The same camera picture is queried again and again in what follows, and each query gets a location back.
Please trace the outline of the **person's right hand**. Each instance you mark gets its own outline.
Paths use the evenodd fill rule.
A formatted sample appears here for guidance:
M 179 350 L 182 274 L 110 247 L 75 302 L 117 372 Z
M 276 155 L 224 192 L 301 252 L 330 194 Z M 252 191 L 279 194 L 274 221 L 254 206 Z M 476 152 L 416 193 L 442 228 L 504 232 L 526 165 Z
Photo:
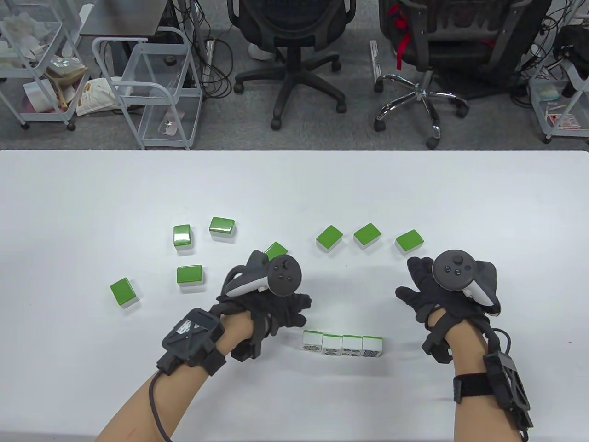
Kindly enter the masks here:
M 415 311 L 417 322 L 423 323 L 429 330 L 422 345 L 427 355 L 433 356 L 438 363 L 450 363 L 452 356 L 446 334 L 465 320 L 486 336 L 490 352 L 500 350 L 499 337 L 492 330 L 482 307 L 462 292 L 446 290 L 435 281 L 432 258 L 410 257 L 407 268 L 418 290 L 400 286 L 396 288 L 395 295 Z

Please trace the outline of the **person's left hand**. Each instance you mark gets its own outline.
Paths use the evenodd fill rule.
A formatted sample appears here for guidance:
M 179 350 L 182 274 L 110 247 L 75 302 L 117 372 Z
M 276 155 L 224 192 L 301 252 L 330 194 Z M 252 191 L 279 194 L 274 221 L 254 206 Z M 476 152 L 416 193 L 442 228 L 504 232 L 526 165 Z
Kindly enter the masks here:
M 220 317 L 248 312 L 252 319 L 253 336 L 240 341 L 231 351 L 231 357 L 240 362 L 259 357 L 263 339 L 269 335 L 276 336 L 279 328 L 305 326 L 306 317 L 302 312 L 312 305 L 308 294 L 292 293 L 278 297 L 269 290 L 239 297 L 220 295 L 217 301 L 210 309 L 211 314 Z

